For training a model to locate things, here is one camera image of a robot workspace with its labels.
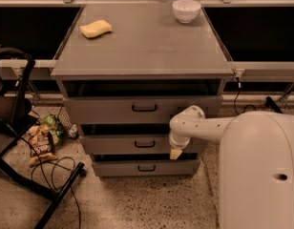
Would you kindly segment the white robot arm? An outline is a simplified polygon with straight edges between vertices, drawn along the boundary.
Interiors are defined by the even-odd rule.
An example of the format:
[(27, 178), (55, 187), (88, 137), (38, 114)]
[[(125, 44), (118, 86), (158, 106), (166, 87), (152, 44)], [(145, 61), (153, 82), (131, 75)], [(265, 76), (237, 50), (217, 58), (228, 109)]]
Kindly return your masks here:
[(207, 118), (190, 106), (169, 123), (173, 149), (217, 141), (220, 229), (294, 229), (294, 114)]

